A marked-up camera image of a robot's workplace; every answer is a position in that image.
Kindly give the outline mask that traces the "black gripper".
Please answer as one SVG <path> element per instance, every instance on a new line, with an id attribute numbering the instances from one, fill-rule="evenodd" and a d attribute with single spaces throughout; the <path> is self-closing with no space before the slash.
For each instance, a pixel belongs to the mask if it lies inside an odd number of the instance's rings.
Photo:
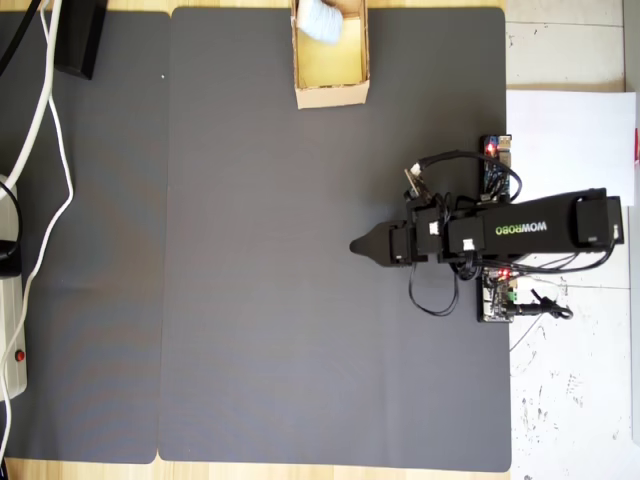
<path id="1" fill-rule="evenodd" d="M 434 204 L 410 201 L 407 217 L 395 226 L 377 224 L 365 235 L 352 240 L 351 253 L 371 259 L 380 266 L 427 262 L 442 250 L 442 214 Z"/>

